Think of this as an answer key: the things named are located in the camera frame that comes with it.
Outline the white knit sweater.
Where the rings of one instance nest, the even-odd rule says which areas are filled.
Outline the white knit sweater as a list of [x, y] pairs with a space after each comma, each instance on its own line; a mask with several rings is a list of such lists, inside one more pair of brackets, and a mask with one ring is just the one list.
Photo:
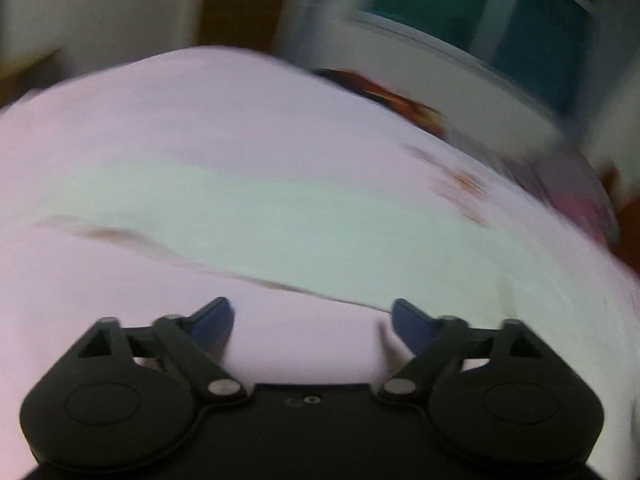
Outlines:
[[542, 259], [510, 235], [333, 185], [115, 162], [62, 177], [41, 214], [252, 281], [383, 309], [406, 298], [480, 326], [533, 321], [559, 299]]

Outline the pile of folded clothes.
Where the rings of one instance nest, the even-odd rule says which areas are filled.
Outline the pile of folded clothes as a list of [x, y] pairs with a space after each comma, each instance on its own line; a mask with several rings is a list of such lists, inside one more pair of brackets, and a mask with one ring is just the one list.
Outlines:
[[521, 184], [597, 243], [608, 246], [620, 228], [608, 193], [596, 173], [575, 152], [551, 152], [526, 162]]

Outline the brown wooden wardrobe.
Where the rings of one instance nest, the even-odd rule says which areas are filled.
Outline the brown wooden wardrobe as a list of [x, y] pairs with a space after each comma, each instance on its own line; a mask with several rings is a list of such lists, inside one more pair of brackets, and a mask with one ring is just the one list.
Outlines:
[[199, 46], [272, 51], [285, 0], [203, 0]]

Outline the window with white frame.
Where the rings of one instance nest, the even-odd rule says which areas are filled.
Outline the window with white frame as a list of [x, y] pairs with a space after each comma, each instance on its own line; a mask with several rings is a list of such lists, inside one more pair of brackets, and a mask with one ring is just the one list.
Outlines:
[[356, 0], [350, 17], [430, 47], [560, 122], [584, 93], [597, 0]]

